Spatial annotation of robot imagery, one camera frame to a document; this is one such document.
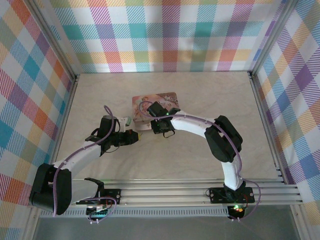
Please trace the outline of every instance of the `robotic arm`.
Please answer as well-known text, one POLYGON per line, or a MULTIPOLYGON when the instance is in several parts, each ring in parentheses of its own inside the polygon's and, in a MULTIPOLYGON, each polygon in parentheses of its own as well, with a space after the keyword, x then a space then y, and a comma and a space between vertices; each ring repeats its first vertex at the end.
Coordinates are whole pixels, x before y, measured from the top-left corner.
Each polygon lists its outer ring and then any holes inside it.
MULTIPOLYGON (((241 151, 243 139, 225 116, 199 122, 192 118, 186 118, 187 114, 178 108, 172 108, 168 111, 158 102, 153 103, 147 111, 151 116, 156 118, 151 121, 151 128, 155 134, 163 134, 165 137, 165 133, 167 132, 173 132, 174 135, 176 130, 183 130, 205 138, 212 154, 221 162, 224 172, 223 188, 216 189, 216 191, 220 191, 221 193, 219 194, 225 196, 223 201, 226 202, 220 203, 239 203, 239 200, 243 199, 245 192, 248 192, 248 189, 251 188, 246 187, 246 182, 239 177, 240 162, 235 158, 236 153, 226 137, 211 124, 214 122, 220 129, 223 129, 237 150, 241 151)), ((85 139, 82 147, 97 142, 106 136, 111 129, 112 121, 114 121, 112 133, 104 141, 74 155, 59 171, 56 182, 58 215, 63 214, 72 203, 86 198, 108 196, 108 193, 104 192, 103 182, 92 178, 85 178, 86 181, 75 181, 72 178, 85 166, 108 151, 111 146, 131 145, 139 140, 137 132, 132 129, 125 130, 124 122, 126 119, 114 117, 112 120, 110 116, 104 116, 101 119, 100 127, 95 129, 85 139)), ((52 182, 58 166, 63 161, 64 159, 56 162, 54 165, 44 163, 39 166, 29 196, 29 203, 31 205, 53 212, 52 182)))

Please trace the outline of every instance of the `black mounting plate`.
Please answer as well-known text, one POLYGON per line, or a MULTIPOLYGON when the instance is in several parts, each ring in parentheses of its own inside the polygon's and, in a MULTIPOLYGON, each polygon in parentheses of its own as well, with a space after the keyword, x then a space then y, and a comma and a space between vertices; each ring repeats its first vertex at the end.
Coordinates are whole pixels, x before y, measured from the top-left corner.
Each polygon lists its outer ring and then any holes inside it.
MULTIPOLYGON (((121 189, 113 188, 113 189, 104 189, 103 192, 100 192, 101 197, 111 197, 116 200, 116 204, 120 204, 121 199, 121 189)), ((101 200, 81 200, 76 202, 76 205, 100 205, 100 204, 114 204, 114 201, 109 199, 101 199, 101 200)))
POLYGON ((239 196, 239 198, 236 201, 229 201, 226 196, 226 190, 224 187, 211 187, 208 189, 208 197, 210 197, 210 203, 212 204, 252 204, 255 202, 255 196, 254 192, 252 190, 252 187, 245 187, 243 189, 242 194, 239 196))

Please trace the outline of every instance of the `gray floor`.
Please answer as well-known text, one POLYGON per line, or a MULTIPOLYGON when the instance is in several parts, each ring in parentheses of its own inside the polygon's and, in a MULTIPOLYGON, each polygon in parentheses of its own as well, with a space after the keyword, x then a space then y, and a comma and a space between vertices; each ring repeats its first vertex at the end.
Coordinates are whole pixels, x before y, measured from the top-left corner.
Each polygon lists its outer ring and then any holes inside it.
POLYGON ((225 217, 40 218, 35 240, 298 240, 289 206, 260 206, 241 223, 225 217))

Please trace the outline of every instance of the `purple cable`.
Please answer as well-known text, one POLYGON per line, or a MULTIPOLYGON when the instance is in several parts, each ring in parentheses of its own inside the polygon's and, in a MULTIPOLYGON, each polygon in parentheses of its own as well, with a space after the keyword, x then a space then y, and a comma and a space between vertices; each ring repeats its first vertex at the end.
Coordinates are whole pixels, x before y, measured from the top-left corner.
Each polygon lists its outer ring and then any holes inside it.
POLYGON ((232 146, 232 148, 233 148, 233 150, 234 150, 234 152, 235 152, 235 154, 236 154, 236 156, 237 156, 237 158, 238 158, 238 160, 239 160, 239 169, 237 170, 236 174, 238 175, 238 177, 239 177, 240 179, 245 180, 245 181, 247 181, 247 182, 249 182, 249 183, 253 183, 253 184, 255 184, 255 185, 257 186, 257 188, 258 188, 259 195, 258 195, 258 200, 257 200, 254 208, 252 209, 252 211, 251 211, 247 216, 243 217, 242 219, 245 219, 245 218, 249 217, 249 216, 256 210, 256 208, 258 207, 258 205, 259 205, 259 203, 260 203, 260 200, 261 200, 261 189, 260 189, 259 185, 258 185, 256 182, 247 180, 247 179, 242 178, 242 177, 240 176, 240 171, 241 171, 241 169, 242 169, 241 156, 240 156, 240 153, 238 152, 237 147, 236 147, 235 144, 232 142, 231 138, 227 135, 227 133, 226 133, 219 125, 215 124, 214 122, 211 122, 211 121, 208 121, 208 120, 205 120, 205 119, 203 119, 203 118, 196 117, 196 116, 182 115, 182 114, 174 114, 174 115, 165 115, 165 116, 157 116, 157 117, 154 117, 154 116, 150 116, 150 115, 144 114, 144 113, 141 111, 141 106, 142 106, 142 104, 144 104, 144 103, 153 104, 153 102, 151 102, 151 101, 142 101, 142 102, 140 102, 139 105, 138 105, 138 110, 139 110, 139 112, 140 112, 143 116, 145 116, 146 118, 154 119, 154 120, 166 119, 166 118, 186 118, 186 119, 192 119, 192 120, 198 121, 198 122, 200 122, 200 123, 209 123, 209 124, 211 124, 212 126, 214 126, 215 128, 217 128, 217 129, 225 136, 225 138, 228 140, 228 142, 229 142, 230 145, 232 146))
POLYGON ((100 196, 100 197, 91 197, 91 198, 86 198, 85 200, 88 200, 88 201, 91 201, 91 200, 101 200, 101 199, 109 199, 109 200, 112 200, 113 202, 114 202, 114 207, 113 207, 113 209, 112 209, 112 211, 110 211, 109 212, 109 210, 108 210, 108 214, 107 215, 105 215, 103 218, 101 218, 100 220, 96 220, 96 221, 94 221, 92 218, 91 218, 91 214, 89 215, 89 217, 88 217, 88 219, 89 219, 89 221, 90 221, 90 223, 92 224, 92 223, 100 223, 101 221, 103 221, 103 220, 105 220, 109 215, 111 215, 114 211, 115 211, 115 209, 116 209, 116 207, 117 207, 117 200, 116 199, 114 199, 113 197, 110 197, 110 196, 100 196))
MULTIPOLYGON (((104 110, 111 116, 111 119, 114 119, 114 115, 112 114, 111 109, 104 105, 104 110)), ((57 168, 57 170, 55 171, 54 177, 53 177, 53 217, 56 216, 57 214, 57 208, 58 208, 58 199, 57 199, 57 177, 58 177, 58 172, 60 171, 60 169, 76 154, 78 154, 79 152, 81 152, 82 150, 86 150, 88 148, 91 148, 94 145, 97 145, 99 143, 101 143, 103 140, 105 140, 112 132, 112 129, 114 128, 114 121, 111 121, 111 128, 109 130, 109 132, 107 133, 107 135, 105 135, 102 139, 100 139, 99 141, 96 141, 88 146, 79 148, 78 150, 76 150, 74 153, 72 153, 70 156, 68 156, 57 168)))

